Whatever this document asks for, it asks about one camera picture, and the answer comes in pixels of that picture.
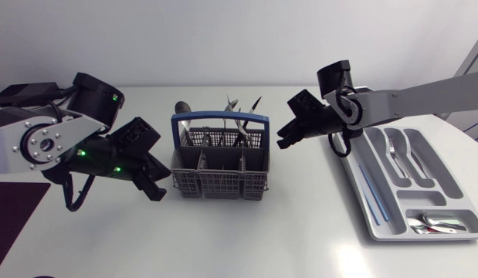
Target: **dark purple surface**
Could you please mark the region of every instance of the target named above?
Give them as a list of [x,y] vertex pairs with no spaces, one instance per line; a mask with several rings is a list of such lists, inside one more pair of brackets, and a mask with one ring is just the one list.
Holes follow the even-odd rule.
[[0,264],[49,187],[48,183],[0,182]]

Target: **cutlery basket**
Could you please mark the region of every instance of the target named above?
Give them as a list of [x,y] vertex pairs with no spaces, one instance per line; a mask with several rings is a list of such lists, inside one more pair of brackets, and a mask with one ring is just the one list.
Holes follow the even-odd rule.
[[[238,129],[193,127],[189,132],[178,133],[179,121],[213,118],[248,120],[263,124],[264,128],[247,130],[250,140],[246,147],[233,147],[240,134]],[[268,190],[270,164],[268,117],[228,111],[182,113],[172,116],[171,128],[175,146],[171,172],[174,187],[182,197],[263,198],[263,192]]]

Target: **gray plastic tray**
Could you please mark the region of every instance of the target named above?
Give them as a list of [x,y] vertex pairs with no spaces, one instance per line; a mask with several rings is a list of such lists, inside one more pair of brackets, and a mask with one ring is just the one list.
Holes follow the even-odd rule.
[[[407,178],[390,155],[390,137],[408,172]],[[338,150],[344,149],[340,134],[334,136],[334,143]],[[369,127],[364,129],[362,136],[351,139],[351,145],[352,153],[341,160],[373,239],[478,239],[478,214],[473,204],[419,130]],[[418,234],[407,224],[406,218],[418,219],[422,214],[438,219],[458,219],[466,231]]]

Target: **white table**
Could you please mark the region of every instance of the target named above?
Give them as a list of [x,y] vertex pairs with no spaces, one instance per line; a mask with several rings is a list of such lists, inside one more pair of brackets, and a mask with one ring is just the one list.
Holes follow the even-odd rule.
[[[150,202],[130,182],[97,178],[72,213],[61,186],[52,185],[8,252],[0,277],[478,277],[478,240],[372,240],[327,137],[277,147],[276,132],[293,119],[286,102],[302,89],[121,89],[126,103],[113,131],[143,117],[162,136],[151,153],[168,167],[177,101],[194,111],[222,110],[228,94],[247,111],[263,96],[256,112],[270,117],[270,190],[260,202],[188,199],[166,178],[158,185],[167,195]],[[308,89],[319,96],[318,88]],[[434,116],[392,124],[422,130],[478,211],[478,143]],[[76,188],[84,177],[76,176]],[[0,175],[0,181],[46,180],[25,173]]]

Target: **cutlery tray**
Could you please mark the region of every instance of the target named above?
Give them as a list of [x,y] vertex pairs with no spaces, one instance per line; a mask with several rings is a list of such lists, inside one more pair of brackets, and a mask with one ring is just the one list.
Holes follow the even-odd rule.
[[[223,118],[261,123],[264,129],[248,129],[249,145],[233,147],[238,129],[190,128],[178,134],[178,122]],[[175,114],[171,118],[174,154],[171,171],[174,187],[182,197],[261,200],[268,190],[270,123],[268,117],[228,111]]]
[[[403,171],[390,154],[389,138]],[[340,134],[334,136],[344,150]],[[415,128],[368,127],[351,139],[352,151],[342,158],[375,240],[429,241],[478,239],[478,215],[453,174],[422,133]],[[421,215],[458,219],[466,231],[418,234],[406,218]]]

